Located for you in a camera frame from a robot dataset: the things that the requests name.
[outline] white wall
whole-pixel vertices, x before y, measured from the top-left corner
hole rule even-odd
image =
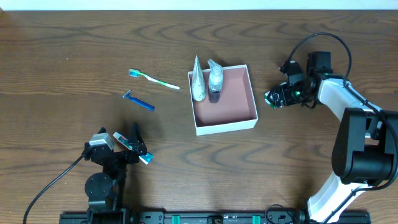
[[[398,0],[0,0],[5,10],[398,9]]]

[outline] green clip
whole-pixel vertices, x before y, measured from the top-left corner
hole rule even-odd
[[[179,215],[172,216],[172,224],[180,224],[180,216]]]
[[[253,223],[252,224],[261,224],[261,217],[259,215],[253,215]]]

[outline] toothbrush head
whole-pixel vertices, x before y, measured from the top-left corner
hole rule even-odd
[[[140,71],[137,69],[130,69],[129,70],[129,76],[134,77],[134,78],[138,78],[140,74]]]
[[[127,93],[125,93],[125,94],[122,96],[122,98],[125,98],[125,97],[129,96],[130,93],[131,93],[131,90],[127,91]]]

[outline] robotic arm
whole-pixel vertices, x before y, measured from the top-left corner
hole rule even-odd
[[[337,222],[356,197],[375,190],[383,180],[391,184],[397,172],[393,136],[398,127],[398,113],[383,111],[389,122],[384,124],[383,117],[380,118],[382,110],[355,91],[349,81],[333,74],[330,62],[329,52],[310,53],[307,78],[304,78],[300,66],[289,60],[280,67],[288,82],[264,95],[273,108],[296,103],[314,108],[324,104],[341,121],[331,158],[333,172],[320,191],[307,201],[309,219],[320,223]],[[365,145],[365,138],[378,140],[379,144]]]

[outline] wooden table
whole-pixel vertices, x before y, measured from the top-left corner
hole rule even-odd
[[[302,207],[331,173],[339,121],[326,106],[272,110],[263,94],[285,80],[278,66],[305,36],[326,31],[353,54],[350,80],[372,102],[398,110],[397,13],[389,11],[3,12],[0,18],[0,222],[21,223],[36,194],[66,169],[100,127],[128,133],[141,125],[154,161],[129,166],[124,203],[139,210],[265,210]],[[295,54],[332,52],[336,73],[347,56],[317,37]],[[254,129],[195,136],[187,72],[195,55],[222,66],[248,64],[259,121]],[[181,87],[134,79],[134,67]],[[156,107],[150,112],[121,95]],[[29,223],[58,223],[85,211],[81,161],[31,210]],[[396,222],[398,184],[367,192],[350,208],[373,223]]]

